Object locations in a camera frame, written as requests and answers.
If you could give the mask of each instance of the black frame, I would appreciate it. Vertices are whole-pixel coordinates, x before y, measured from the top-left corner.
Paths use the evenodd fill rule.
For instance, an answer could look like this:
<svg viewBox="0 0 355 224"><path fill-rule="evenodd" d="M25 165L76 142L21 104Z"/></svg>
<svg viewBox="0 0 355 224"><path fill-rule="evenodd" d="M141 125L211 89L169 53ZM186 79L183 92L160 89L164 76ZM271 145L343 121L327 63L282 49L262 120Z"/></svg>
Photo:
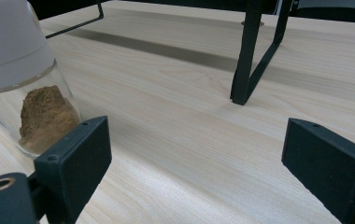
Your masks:
<svg viewBox="0 0 355 224"><path fill-rule="evenodd" d="M94 22L94 21L100 21L101 19L104 18L104 13L103 13L101 1L100 1L100 0L96 0L96 5L98 6L98 10L99 10L99 16L98 16L98 18L95 18L95 19L90 20L90 21L85 21L85 22L80 23L80 24L78 24L78 25L69 27L69 28L67 28L67 29L64 29L64 30L59 31L59 32L56 32L56 33L53 33L52 35L46 35L46 38L48 39L48 38L54 37L54 36L56 36L56 35L61 35L61 34L63 34L63 33L69 32L69 31L71 31L71 30L77 29L77 28L79 28L79 27L81 27L81 26L83 26L83 25L87 25L87 24L89 24L89 23L92 23L92 22Z"/></svg>
<svg viewBox="0 0 355 224"><path fill-rule="evenodd" d="M282 42L286 24L288 23L292 0L283 1L273 43L263 55L261 61L253 71L253 74L250 75L265 1L266 0L248 0L244 32L242 34L241 52L239 53L238 65L235 70L230 95L230 99L233 100L233 103L238 105L244 105L253 93L265 68L270 63L279 44Z"/></svg>

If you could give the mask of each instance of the wooden table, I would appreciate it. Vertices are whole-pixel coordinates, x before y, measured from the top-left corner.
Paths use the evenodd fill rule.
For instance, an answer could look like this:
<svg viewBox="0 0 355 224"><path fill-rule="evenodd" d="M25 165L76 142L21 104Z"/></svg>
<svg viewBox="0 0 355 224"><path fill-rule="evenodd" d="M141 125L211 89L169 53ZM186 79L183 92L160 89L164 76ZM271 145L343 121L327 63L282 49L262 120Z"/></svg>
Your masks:
<svg viewBox="0 0 355 224"><path fill-rule="evenodd" d="M288 118L355 142L355 24L290 18L245 106L229 100L244 14L113 1L49 39L113 162L78 223L338 223L281 163ZM41 22L45 34L97 16ZM254 62L277 17L263 16ZM0 127L0 175L34 170Z"/></svg>

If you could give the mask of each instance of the jar lid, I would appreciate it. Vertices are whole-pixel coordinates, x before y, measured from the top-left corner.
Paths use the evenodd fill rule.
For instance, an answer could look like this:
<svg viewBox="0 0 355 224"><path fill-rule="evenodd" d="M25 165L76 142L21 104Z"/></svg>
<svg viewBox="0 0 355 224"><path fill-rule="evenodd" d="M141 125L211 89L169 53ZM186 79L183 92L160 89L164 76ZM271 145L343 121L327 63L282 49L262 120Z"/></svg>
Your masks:
<svg viewBox="0 0 355 224"><path fill-rule="evenodd" d="M41 75L54 56L26 0L0 0L0 90Z"/></svg>

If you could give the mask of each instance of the light wood surface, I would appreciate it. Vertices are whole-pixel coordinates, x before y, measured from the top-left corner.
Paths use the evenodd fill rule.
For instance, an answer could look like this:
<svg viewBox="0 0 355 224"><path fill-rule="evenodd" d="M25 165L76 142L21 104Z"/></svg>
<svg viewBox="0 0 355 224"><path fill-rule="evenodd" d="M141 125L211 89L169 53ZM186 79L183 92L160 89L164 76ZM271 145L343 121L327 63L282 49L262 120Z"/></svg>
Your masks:
<svg viewBox="0 0 355 224"><path fill-rule="evenodd" d="M245 106L229 100L244 13L120 1L49 39L113 161L78 223L339 223L281 163L288 118L355 142L355 24L290 18ZM50 34L97 16L42 21ZM256 64L277 23L263 16ZM34 170L0 127L0 175Z"/></svg>

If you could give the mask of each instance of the glass jar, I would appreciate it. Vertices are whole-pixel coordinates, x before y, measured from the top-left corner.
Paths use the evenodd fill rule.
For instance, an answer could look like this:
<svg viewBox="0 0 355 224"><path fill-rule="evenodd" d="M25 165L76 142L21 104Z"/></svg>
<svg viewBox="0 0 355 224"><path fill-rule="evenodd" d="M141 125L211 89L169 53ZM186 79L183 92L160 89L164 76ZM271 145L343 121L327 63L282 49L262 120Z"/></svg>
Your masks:
<svg viewBox="0 0 355 224"><path fill-rule="evenodd" d="M37 157L80 121L56 61L36 77L0 89L0 123L26 156Z"/></svg>
<svg viewBox="0 0 355 224"><path fill-rule="evenodd" d="M77 104L26 0L0 0L0 123L31 158L80 123Z"/></svg>

